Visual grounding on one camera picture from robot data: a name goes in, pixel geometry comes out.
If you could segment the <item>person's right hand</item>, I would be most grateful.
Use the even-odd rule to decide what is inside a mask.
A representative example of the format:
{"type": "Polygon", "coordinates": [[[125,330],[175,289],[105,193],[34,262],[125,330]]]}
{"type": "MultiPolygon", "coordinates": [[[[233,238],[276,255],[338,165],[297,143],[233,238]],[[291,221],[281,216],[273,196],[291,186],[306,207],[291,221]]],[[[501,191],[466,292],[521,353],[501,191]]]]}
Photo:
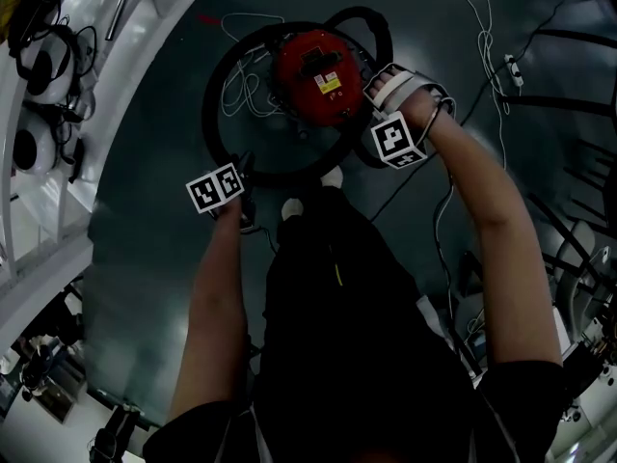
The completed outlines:
{"type": "Polygon", "coordinates": [[[443,95],[433,79],[396,64],[375,75],[365,94],[381,113],[400,112],[409,127],[424,127],[443,95]]]}

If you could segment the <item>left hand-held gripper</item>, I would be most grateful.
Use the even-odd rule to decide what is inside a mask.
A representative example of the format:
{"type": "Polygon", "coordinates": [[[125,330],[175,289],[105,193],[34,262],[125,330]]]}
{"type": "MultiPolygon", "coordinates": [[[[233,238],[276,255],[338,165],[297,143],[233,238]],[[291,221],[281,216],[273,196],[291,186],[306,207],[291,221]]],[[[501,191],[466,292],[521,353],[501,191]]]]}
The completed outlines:
{"type": "Polygon", "coordinates": [[[233,163],[188,182],[186,189],[198,214],[208,214],[214,221],[219,219],[227,203],[239,200],[242,205],[240,231],[250,232],[255,228],[252,186],[233,163]]]}

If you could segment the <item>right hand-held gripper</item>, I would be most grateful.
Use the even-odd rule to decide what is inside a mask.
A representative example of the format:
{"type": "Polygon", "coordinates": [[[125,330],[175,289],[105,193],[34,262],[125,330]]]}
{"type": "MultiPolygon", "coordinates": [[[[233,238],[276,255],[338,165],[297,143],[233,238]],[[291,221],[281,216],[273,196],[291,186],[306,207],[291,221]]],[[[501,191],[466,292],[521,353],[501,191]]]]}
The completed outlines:
{"type": "Polygon", "coordinates": [[[427,128],[413,133],[400,111],[404,101],[416,91],[428,93],[443,107],[442,85],[397,64],[387,64],[363,90],[377,120],[371,127],[377,152],[381,161],[393,169],[403,169],[426,158],[427,128]]]}

